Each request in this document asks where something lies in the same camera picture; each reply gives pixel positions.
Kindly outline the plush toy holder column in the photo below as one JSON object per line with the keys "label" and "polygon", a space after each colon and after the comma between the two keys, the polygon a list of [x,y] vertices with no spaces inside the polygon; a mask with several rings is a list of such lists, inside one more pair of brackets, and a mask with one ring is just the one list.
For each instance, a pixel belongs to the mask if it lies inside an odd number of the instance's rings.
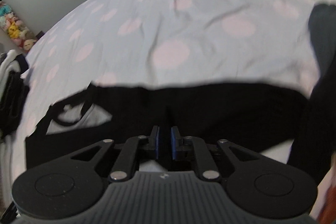
{"label": "plush toy holder column", "polygon": [[0,19],[1,29],[11,41],[26,53],[29,52],[38,39],[3,0],[0,6]]}

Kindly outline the black garment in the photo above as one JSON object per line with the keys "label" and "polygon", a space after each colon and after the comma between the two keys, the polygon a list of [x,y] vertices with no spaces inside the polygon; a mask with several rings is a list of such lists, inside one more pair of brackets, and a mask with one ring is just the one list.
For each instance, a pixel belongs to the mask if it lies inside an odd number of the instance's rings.
{"label": "black garment", "polygon": [[26,138],[33,168],[104,139],[124,143],[154,126],[177,126],[182,136],[220,139],[262,152],[292,140],[288,164],[322,181],[335,153],[335,6],[314,6],[308,21],[321,73],[310,96],[262,83],[164,88],[100,87],[51,105]]}

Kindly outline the pink dotted bed sheet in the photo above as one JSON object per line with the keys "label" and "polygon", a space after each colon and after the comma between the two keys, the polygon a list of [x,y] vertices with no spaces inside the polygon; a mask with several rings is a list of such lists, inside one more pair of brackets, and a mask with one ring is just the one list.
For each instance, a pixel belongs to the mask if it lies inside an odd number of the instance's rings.
{"label": "pink dotted bed sheet", "polygon": [[1,201],[25,170],[25,138],[48,107],[89,83],[262,81],[310,94],[318,80],[307,21],[335,0],[87,0],[27,55],[21,123],[1,144]]}

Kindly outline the folded clothes stack left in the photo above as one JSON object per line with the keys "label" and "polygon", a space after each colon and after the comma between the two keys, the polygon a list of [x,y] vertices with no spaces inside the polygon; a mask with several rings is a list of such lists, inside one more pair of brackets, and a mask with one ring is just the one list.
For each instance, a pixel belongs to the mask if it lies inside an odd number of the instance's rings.
{"label": "folded clothes stack left", "polygon": [[21,75],[29,69],[25,55],[16,50],[1,54],[1,141],[18,127],[30,88]]}

